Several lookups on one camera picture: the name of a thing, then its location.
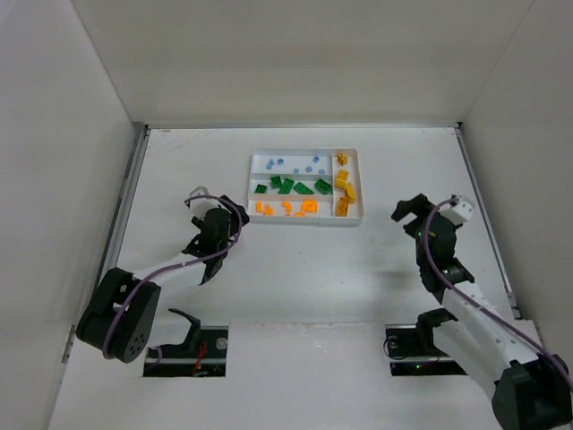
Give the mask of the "green two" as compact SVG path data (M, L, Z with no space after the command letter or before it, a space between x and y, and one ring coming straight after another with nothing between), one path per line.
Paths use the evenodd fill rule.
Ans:
M292 180L292 179L290 179L290 178L285 178L285 179L282 181L282 184L281 184L281 186L280 186L280 188L279 188L279 190L278 190L278 193L279 193L279 194L282 194L282 195L288 195L288 194L290 194L290 193L292 192L292 190L293 190L293 188L294 188L294 185L295 185L295 181L294 181L294 180Z

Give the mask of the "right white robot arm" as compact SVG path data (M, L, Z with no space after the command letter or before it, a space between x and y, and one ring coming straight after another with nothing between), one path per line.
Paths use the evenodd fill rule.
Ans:
M456 365L482 389L503 429L555 429L572 422L566 363L500 316L455 256L457 232L474 203L452 195L439 204L423 194L398 202L391 218L415 241L415 261L439 308L413 325L389 324L383 347L391 372L444 374Z

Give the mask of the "green plate brick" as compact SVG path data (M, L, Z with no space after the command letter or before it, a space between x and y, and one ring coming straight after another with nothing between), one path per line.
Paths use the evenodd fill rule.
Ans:
M303 184L302 182L296 183L294 185L293 189L295 192L297 192L298 194L302 194L302 195L314 194L314 191L311 188L309 188L308 186L306 186L305 184Z

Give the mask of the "green square brick hollow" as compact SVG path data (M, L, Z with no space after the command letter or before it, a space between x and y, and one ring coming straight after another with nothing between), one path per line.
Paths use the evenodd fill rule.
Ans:
M255 193L257 194L265 194L268 191L268 187L266 185L258 184L255 188Z

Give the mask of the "green small square brick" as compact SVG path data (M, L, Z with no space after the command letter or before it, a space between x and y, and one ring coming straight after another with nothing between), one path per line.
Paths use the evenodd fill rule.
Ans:
M277 188L280 188L282 186L282 181L281 181L280 176L273 176L270 179L270 183L271 183L271 187L273 189L277 189Z

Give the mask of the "long yellow brick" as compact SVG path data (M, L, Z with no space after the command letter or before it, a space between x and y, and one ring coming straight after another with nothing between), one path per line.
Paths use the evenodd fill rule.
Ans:
M335 215L337 217L347 217L351 201L347 197L340 197L337 202Z

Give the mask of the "small yellow square brick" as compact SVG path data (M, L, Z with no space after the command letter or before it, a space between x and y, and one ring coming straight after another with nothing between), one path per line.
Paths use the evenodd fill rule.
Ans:
M349 161L349 156L345 152L339 152L337 155L337 162L340 166L345 166Z

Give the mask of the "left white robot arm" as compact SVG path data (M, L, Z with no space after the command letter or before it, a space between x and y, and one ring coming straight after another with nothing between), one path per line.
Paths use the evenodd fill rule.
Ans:
M136 272L114 267L105 273L78 323L78 340L107 360L129 364L150 341L160 296L201 287L218 274L250 217L224 194L195 193L184 204L191 210L200 200L208 203L192 215L198 232L178 255Z

